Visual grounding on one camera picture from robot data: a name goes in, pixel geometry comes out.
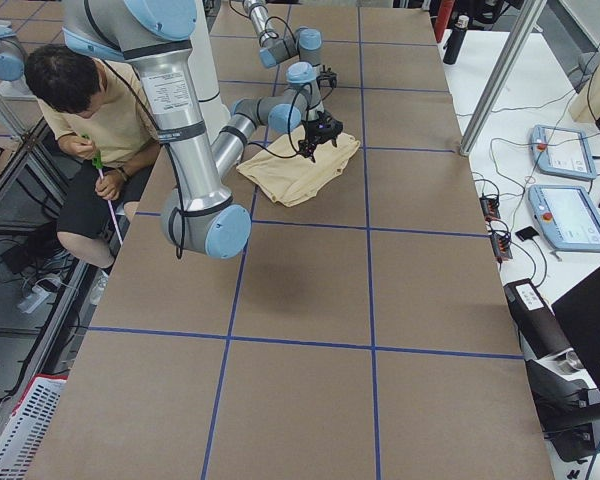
black shorts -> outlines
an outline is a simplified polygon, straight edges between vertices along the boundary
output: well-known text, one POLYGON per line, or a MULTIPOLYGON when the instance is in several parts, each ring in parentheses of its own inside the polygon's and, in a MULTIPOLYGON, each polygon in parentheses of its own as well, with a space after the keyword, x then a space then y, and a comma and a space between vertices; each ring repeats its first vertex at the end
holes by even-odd
MULTIPOLYGON (((112 202, 114 211, 120 204, 137 202, 142 197, 149 181, 153 166, 137 172, 124 185, 118 200, 112 202)), ((58 216, 58 232, 76 233, 89 238, 97 238, 111 219, 107 201, 95 192, 98 170, 85 161, 69 184, 67 198, 58 216)))

power strip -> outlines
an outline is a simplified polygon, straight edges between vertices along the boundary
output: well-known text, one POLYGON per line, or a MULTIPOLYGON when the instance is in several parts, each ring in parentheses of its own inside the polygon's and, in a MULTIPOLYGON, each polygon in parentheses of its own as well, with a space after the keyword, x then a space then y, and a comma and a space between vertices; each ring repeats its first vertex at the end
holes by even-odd
POLYGON ((494 219, 500 219, 500 210, 498 210, 498 201, 495 198, 480 197, 480 207, 484 219, 488 222, 494 219))
POLYGON ((489 234, 489 240, 491 241, 491 248, 493 249, 493 254, 498 263, 506 262, 513 258, 510 242, 507 241, 502 233, 491 232, 489 234))
POLYGON ((58 291, 62 280, 57 275, 47 275, 36 282, 31 288, 31 293, 18 303, 18 310, 22 313, 33 313, 49 295, 58 291))

leg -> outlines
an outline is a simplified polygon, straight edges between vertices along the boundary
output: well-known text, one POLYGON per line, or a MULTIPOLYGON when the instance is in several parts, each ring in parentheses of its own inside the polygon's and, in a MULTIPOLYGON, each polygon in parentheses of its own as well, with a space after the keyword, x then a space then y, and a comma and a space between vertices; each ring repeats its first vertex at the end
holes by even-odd
POLYGON ((99 268, 113 265, 115 258, 101 238, 89 238, 71 232, 58 232, 58 240, 67 251, 79 260, 99 268))
POLYGON ((113 256, 99 234, 109 218, 109 207, 95 193, 98 172, 90 164, 71 180, 58 217, 58 240, 74 257, 100 268, 113 264, 113 256))
POLYGON ((138 210, 138 203, 140 202, 127 202, 124 204, 124 216, 127 217, 127 220, 133 220, 133 217, 138 210))
POLYGON ((131 177, 127 185, 125 185, 122 202, 124 205, 124 214, 129 221, 133 220, 133 217, 136 214, 138 203, 140 203, 140 198, 149 181, 152 170, 153 166, 143 168, 131 177))

black hair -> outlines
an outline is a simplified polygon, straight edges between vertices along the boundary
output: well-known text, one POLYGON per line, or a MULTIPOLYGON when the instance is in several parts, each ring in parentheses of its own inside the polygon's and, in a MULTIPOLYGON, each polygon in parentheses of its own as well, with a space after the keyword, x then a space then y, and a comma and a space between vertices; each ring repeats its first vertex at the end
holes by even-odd
POLYGON ((100 77, 93 59, 64 45, 43 45, 29 55, 24 76, 31 92, 51 108, 80 113, 89 108, 91 96, 100 91, 100 77))

man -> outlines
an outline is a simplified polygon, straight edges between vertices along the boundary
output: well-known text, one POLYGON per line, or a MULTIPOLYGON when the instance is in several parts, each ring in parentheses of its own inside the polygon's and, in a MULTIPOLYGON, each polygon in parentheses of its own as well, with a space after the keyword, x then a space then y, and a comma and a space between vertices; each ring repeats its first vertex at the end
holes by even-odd
POLYGON ((107 201, 131 220, 160 144, 138 100, 146 95, 131 66, 107 65, 63 45, 45 45, 27 58, 25 78, 60 149, 82 160, 57 220, 58 240, 72 255, 101 269, 90 294, 97 305, 115 258, 101 238, 107 201), (100 152, 103 178, 91 160, 100 152))

